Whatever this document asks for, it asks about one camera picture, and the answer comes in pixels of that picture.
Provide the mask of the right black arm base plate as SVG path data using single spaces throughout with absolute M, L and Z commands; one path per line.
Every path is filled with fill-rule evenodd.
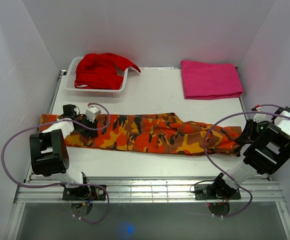
M 196 184 L 190 190 L 195 195 L 196 200 L 240 200 L 241 194 L 237 190 L 232 195 L 224 190 L 216 190 L 212 184 Z

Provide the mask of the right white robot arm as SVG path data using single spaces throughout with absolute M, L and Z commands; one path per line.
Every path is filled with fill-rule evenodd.
M 270 120 L 258 106 L 252 111 L 253 118 L 246 121 L 236 140 L 248 145 L 243 161 L 227 173 L 221 172 L 210 186 L 210 193 L 217 199 L 230 199 L 247 179 L 272 175 L 290 159 L 290 107 L 279 107 Z

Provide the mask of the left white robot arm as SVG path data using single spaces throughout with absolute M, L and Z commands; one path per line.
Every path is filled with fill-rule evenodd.
M 31 168 L 36 175 L 54 176 L 63 183 L 65 193 L 79 200 L 87 200 L 92 196 L 92 189 L 87 184 L 86 175 L 70 166 L 70 159 L 65 138 L 71 133 L 78 134 L 87 140 L 98 136 L 97 131 L 88 130 L 80 125 L 67 121 L 79 122 L 89 128 L 96 129 L 101 109 L 89 104 L 84 114 L 73 104 L 63 106 L 63 113 L 52 124 L 40 133 L 29 137 Z

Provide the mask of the orange camouflage trousers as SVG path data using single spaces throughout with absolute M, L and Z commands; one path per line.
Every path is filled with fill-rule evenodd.
M 213 126 L 203 122 L 182 121 L 175 113 L 111 115 L 97 117 L 98 136 L 90 140 L 71 133 L 68 147 L 115 150 L 152 154 L 200 156 L 209 154 L 238 156 L 235 140 L 239 126 Z

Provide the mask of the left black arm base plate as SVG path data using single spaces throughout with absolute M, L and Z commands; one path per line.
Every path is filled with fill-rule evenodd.
M 106 199 L 105 190 L 99 186 L 77 186 L 74 188 L 64 188 L 62 194 L 63 201 L 104 201 Z

